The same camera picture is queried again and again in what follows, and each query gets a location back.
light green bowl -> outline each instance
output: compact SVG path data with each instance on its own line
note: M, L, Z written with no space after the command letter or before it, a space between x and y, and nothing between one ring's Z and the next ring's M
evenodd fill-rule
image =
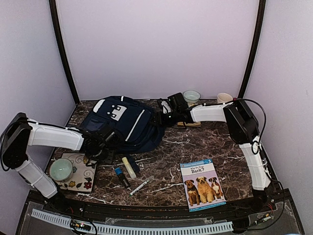
M60 158L51 165L49 173L55 181L67 181L73 174L73 165L69 159Z

book cover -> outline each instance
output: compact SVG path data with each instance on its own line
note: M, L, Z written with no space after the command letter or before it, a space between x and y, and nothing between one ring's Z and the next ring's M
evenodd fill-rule
M226 204L221 183L211 159L180 164L190 212Z

brown dog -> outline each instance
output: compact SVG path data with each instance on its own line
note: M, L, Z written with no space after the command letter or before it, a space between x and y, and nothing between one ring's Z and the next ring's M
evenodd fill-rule
M194 204L199 205L200 204L200 196L198 194L198 190L196 186L193 184L193 180L186 180L184 182L187 185L187 191L188 191L188 200L190 202L190 205L193 206Z
M209 183L206 181L206 177L198 177L198 192L200 195L200 200L202 203L211 203L214 200L214 190L210 187Z
M220 199L221 197L223 197L223 192L222 192L220 184L217 183L216 180L217 180L216 177L213 177L213 178L209 179L209 182L212 183L211 187L215 192L216 198Z

white logo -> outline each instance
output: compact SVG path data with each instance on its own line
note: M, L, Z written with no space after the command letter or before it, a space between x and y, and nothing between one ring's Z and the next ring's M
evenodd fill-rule
M119 119L121 118L121 116L123 115L123 113L125 112L127 108L121 105L117 105L116 109L113 109L112 111L112 115L111 118L119 121Z

red flower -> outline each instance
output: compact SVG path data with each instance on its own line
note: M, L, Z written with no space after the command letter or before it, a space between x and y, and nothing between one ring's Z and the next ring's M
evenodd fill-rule
M86 188L86 189L89 189L92 186L91 182L84 182L84 184L85 184L84 188Z

